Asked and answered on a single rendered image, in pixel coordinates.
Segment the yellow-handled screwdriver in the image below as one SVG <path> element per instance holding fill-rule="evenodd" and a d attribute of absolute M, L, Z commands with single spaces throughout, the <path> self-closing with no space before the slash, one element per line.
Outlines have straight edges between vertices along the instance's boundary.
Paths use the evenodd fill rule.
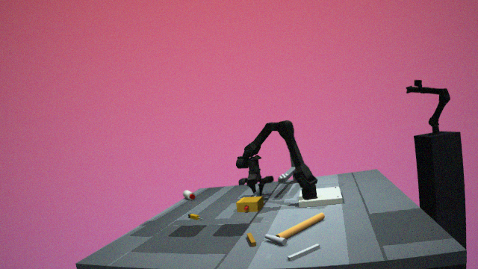
<path fill-rule="evenodd" d="M 196 214 L 189 214 L 188 217 L 194 220 L 202 219 L 202 218 L 199 218 L 199 215 L 196 215 Z"/>

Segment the white cylinder with red cap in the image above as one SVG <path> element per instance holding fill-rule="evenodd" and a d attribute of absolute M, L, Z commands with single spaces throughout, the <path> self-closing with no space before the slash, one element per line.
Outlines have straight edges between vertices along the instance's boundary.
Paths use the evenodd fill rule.
<path fill-rule="evenodd" d="M 196 197 L 195 194 L 190 191 L 184 191 L 183 194 L 189 200 L 193 200 Z"/>

